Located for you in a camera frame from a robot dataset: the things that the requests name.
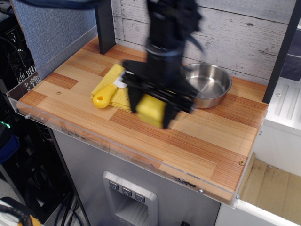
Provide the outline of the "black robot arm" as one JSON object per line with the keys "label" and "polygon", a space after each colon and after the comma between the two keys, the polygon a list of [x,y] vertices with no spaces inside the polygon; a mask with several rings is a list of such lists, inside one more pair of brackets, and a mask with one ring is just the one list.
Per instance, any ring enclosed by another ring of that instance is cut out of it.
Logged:
{"label": "black robot arm", "polygon": [[150,32],[145,43],[146,62],[125,60],[130,109],[139,118],[166,129],[178,112],[190,113],[199,94],[183,75],[187,41],[198,31],[201,15],[194,0],[149,0]]}

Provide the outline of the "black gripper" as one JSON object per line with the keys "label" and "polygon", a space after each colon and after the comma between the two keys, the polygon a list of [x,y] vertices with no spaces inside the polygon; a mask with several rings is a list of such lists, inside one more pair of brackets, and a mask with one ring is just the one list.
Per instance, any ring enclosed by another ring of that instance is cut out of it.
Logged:
{"label": "black gripper", "polygon": [[167,129],[180,111],[192,111],[198,91],[182,75],[184,45],[164,49],[147,44],[146,51],[146,62],[122,62],[126,70],[123,81],[128,85],[130,108],[136,113],[143,94],[165,102],[162,127]]}

